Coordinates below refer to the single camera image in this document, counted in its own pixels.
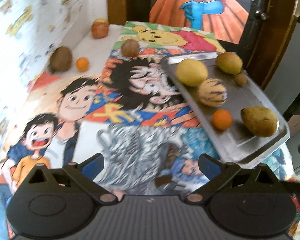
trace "blue jeans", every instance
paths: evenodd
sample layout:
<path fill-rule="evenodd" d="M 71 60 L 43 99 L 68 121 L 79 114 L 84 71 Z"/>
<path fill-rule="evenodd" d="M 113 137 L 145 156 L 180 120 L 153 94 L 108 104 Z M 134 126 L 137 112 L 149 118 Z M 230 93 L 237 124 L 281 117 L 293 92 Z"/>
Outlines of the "blue jeans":
<path fill-rule="evenodd" d="M 12 198 L 7 184 L 0 184 L 0 240 L 9 240 L 6 209 Z"/>

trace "ribbed gray surface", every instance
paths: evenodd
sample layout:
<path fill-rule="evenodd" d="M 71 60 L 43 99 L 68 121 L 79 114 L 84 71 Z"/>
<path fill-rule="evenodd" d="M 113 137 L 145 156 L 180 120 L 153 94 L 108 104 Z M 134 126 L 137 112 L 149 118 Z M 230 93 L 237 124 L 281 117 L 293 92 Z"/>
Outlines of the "ribbed gray surface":
<path fill-rule="evenodd" d="M 16 240 L 28 238 L 17 236 Z M 125 196 L 102 207 L 83 230 L 64 240 L 243 240 L 218 228 L 204 209 L 177 196 Z M 278 236 L 271 240 L 290 240 Z"/>

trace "orange shirt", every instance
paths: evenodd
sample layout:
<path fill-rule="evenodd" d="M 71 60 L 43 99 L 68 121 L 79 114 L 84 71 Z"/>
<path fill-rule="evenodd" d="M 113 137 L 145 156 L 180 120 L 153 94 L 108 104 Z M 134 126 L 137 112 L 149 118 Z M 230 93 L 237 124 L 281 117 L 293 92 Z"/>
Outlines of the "orange shirt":
<path fill-rule="evenodd" d="M 32 159 L 31 155 L 29 155 L 21 159 L 12 175 L 13 180 L 17 181 L 17 187 L 20 186 L 31 169 L 38 163 L 44 163 L 48 169 L 50 168 L 49 159 L 42 156 L 39 156 L 37 159 Z"/>

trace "orange fruit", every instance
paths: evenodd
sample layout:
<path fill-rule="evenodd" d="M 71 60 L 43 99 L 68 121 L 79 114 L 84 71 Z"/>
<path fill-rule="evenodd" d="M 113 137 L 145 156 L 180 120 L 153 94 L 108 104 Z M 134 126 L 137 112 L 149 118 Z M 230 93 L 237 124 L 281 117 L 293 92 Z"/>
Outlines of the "orange fruit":
<path fill-rule="evenodd" d="M 89 61 L 86 57 L 80 57 L 75 62 L 75 65 L 76 65 L 78 71 L 84 72 L 84 71 L 87 71 L 89 68 Z"/>
<path fill-rule="evenodd" d="M 232 124 L 232 116 L 224 109 L 217 110 L 212 116 L 212 125 L 221 131 L 227 130 Z"/>

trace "metal tray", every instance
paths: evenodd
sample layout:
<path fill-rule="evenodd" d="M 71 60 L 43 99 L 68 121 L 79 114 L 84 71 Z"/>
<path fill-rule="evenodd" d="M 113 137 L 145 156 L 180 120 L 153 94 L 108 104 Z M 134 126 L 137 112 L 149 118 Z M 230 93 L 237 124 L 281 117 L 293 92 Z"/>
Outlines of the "metal tray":
<path fill-rule="evenodd" d="M 242 168 L 253 168 L 290 138 L 290 130 L 279 111 L 246 73 L 248 83 L 240 88 L 234 83 L 233 75 L 222 72 L 216 66 L 218 54 L 218 52 L 200 52 L 166 56 L 161 60 L 161 67 L 188 101 L 220 158 L 224 162 L 235 162 Z M 210 107 L 201 104 L 197 98 L 197 87 L 188 87 L 178 81 L 175 76 L 176 67 L 186 58 L 200 60 L 208 68 L 208 78 L 220 78 L 224 82 L 228 98 L 222 106 Z M 277 115 L 279 129 L 273 136 L 257 137 L 243 125 L 240 111 L 249 106 L 265 106 Z M 233 123 L 224 132 L 215 130 L 210 124 L 212 115 L 217 109 L 226 109 L 232 114 Z"/>

